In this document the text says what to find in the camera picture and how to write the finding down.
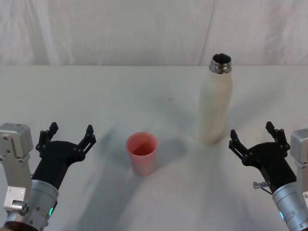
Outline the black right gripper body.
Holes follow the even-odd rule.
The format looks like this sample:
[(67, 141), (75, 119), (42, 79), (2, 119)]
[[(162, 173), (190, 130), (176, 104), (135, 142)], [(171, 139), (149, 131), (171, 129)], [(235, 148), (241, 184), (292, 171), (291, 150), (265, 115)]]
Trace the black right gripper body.
[(280, 187), (296, 182), (296, 176), (285, 160), (289, 144), (265, 142), (246, 150), (243, 154), (243, 164), (257, 168), (268, 182), (273, 193)]

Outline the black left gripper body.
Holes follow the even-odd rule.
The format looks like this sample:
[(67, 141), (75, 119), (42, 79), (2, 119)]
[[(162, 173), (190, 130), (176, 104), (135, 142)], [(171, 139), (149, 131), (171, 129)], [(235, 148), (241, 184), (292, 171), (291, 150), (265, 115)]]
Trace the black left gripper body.
[(85, 159), (86, 152), (68, 141), (50, 141), (36, 146), (41, 161), (32, 179), (46, 182), (59, 189), (68, 168)]

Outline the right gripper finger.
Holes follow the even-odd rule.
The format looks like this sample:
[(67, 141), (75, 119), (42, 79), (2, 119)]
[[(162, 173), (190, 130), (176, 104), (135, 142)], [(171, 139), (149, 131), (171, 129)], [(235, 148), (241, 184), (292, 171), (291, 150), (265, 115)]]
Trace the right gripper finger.
[(249, 150), (240, 142), (234, 129), (231, 130), (230, 138), (229, 148), (240, 158), (244, 166), (250, 166), (251, 158)]
[(287, 151), (290, 150), (290, 144), (287, 142), (284, 129), (276, 129), (272, 122), (268, 121), (266, 123), (267, 132), (274, 138), (275, 142), (279, 145), (282, 150), (283, 157), (287, 157)]

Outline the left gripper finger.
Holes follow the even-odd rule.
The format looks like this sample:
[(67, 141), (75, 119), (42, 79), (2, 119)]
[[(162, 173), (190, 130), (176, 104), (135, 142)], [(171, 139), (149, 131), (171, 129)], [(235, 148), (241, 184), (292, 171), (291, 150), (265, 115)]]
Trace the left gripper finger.
[(76, 161), (83, 161), (88, 151), (96, 143), (94, 130), (92, 125), (88, 125), (84, 138), (74, 147)]
[(38, 144), (36, 145), (36, 150), (39, 152), (40, 158), (42, 158), (43, 150), (46, 145), (53, 138), (58, 130), (58, 125), (56, 122), (52, 122), (48, 130), (41, 130)]

